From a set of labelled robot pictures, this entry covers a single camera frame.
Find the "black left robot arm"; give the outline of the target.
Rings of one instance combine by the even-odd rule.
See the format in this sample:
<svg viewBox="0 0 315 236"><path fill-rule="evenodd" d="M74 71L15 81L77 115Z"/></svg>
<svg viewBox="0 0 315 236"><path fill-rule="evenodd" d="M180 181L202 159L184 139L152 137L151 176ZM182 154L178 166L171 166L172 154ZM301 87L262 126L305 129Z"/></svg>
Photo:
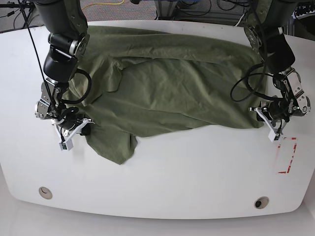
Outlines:
<svg viewBox="0 0 315 236"><path fill-rule="evenodd" d="M238 81L249 94L232 101L243 102L253 95L261 98L259 106L250 111L269 126L275 135L272 141L280 139L292 118L306 118L294 124L294 133L315 133L315 123L309 118L311 101L302 88L299 73L292 67L295 56L284 35L284 27L298 4L298 0L248 1L244 32L262 62L252 66Z"/></svg>

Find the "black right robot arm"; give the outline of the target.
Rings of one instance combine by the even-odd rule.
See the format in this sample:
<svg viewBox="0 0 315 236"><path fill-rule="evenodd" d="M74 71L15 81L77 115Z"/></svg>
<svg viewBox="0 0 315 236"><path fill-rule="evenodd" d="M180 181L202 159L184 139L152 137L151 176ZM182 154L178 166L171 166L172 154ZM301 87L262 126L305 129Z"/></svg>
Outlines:
<svg viewBox="0 0 315 236"><path fill-rule="evenodd" d="M92 88L90 75L78 68L90 36L88 24L78 0L36 0L34 5L49 31L50 45L43 72L47 78L41 86L41 98L35 106L35 116L49 119L60 136L62 150L72 148L75 134L88 136L93 120L79 114L77 104L83 102ZM63 94L75 74L86 77L88 85L77 100L67 100Z"/></svg>

